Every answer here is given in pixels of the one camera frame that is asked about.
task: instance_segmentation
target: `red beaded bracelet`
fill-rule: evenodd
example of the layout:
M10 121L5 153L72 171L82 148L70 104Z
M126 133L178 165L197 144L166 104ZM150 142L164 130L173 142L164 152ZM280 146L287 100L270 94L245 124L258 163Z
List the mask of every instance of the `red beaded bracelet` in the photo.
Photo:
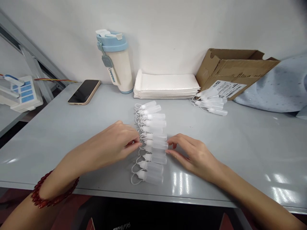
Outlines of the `red beaded bracelet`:
M35 206L38 206L38 208L43 208L45 206L49 207L49 206L55 206L58 203L60 203L62 200L64 200L65 198L67 198L70 194L73 193L73 191L75 190L78 181L79 181L79 177L75 180L74 185L64 194L57 196L56 198L52 199L52 200L43 200L42 198L40 198L39 196L39 190L41 188L41 185L43 184L43 182L46 180L46 178L52 173L52 171L50 171L49 173L47 173L46 175L44 175L41 180L37 183L37 185L34 186L34 190L32 191L32 202L34 202Z

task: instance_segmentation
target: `smartphone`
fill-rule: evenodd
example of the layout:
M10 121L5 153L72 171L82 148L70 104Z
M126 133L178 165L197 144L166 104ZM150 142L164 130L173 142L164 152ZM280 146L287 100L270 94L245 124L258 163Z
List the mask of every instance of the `smartphone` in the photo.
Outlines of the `smartphone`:
M100 85L99 80L85 80L68 100L68 104L86 105L92 99L94 93Z

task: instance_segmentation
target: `phone screen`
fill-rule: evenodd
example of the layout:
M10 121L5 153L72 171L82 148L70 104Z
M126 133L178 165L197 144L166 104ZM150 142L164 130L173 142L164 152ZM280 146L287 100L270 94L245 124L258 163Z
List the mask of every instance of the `phone screen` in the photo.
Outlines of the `phone screen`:
M69 99L69 103L84 103L98 84L98 80L85 80Z

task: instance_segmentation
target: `water bottle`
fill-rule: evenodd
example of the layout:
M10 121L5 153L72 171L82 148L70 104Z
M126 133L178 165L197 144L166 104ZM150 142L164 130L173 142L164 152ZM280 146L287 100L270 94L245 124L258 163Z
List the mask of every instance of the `water bottle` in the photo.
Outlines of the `water bottle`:
M131 93L133 83L125 36L122 33L111 33L106 29L97 30L96 34L102 61L113 85L118 86L121 93Z

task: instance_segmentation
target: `cardboard box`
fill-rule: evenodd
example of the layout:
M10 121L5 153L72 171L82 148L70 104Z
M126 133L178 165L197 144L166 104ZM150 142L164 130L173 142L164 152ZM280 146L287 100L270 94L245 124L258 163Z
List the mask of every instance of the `cardboard box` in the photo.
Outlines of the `cardboard box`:
M233 100L280 61L263 60L258 50L209 49L196 74L200 91L215 87L220 97Z

